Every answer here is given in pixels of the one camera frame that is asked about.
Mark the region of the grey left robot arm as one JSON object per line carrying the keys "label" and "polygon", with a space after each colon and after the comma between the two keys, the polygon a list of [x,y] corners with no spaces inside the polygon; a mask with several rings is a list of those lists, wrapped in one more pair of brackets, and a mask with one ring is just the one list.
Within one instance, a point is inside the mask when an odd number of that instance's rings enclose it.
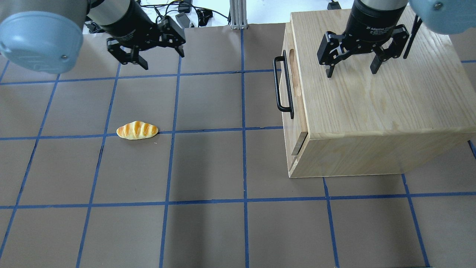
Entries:
{"label": "grey left robot arm", "polygon": [[76,64],[87,18],[110,35],[107,51],[145,70],[140,51],[173,48],[184,57],[185,31],[171,17],[153,22],[134,0],[2,0],[1,54],[32,71],[62,74]]}

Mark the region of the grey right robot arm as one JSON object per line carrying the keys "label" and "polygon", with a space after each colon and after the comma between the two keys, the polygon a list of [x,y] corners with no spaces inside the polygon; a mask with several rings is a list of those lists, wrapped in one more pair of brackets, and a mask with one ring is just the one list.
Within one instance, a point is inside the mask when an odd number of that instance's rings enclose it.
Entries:
{"label": "grey right robot arm", "polygon": [[452,35],[475,27],[474,0],[355,0],[346,29],[325,32],[317,58],[332,77],[335,65],[352,55],[374,53],[376,74],[388,59],[406,59],[425,24],[432,32]]}

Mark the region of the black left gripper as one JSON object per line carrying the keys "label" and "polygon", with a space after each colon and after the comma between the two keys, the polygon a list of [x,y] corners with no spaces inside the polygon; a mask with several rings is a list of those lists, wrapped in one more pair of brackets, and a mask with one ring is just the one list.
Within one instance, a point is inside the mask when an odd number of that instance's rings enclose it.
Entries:
{"label": "black left gripper", "polygon": [[[134,0],[104,0],[99,5],[99,25],[112,38],[107,38],[107,51],[121,64],[132,63],[148,70],[148,62],[139,49],[173,48],[185,57],[185,30],[172,17],[164,16],[154,24]],[[124,51],[121,46],[131,48]]]}

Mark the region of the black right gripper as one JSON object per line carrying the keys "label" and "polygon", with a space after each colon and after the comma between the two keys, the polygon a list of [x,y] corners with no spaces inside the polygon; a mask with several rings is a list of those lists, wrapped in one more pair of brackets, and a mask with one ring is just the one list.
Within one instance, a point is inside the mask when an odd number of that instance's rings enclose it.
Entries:
{"label": "black right gripper", "polygon": [[[407,4],[407,0],[355,0],[343,34],[325,32],[318,48],[317,58],[320,65],[327,67],[327,78],[351,53],[374,51],[372,74],[379,71],[382,63],[400,57],[410,36],[405,25],[398,25]],[[390,39],[388,48],[383,49],[381,46]]]}

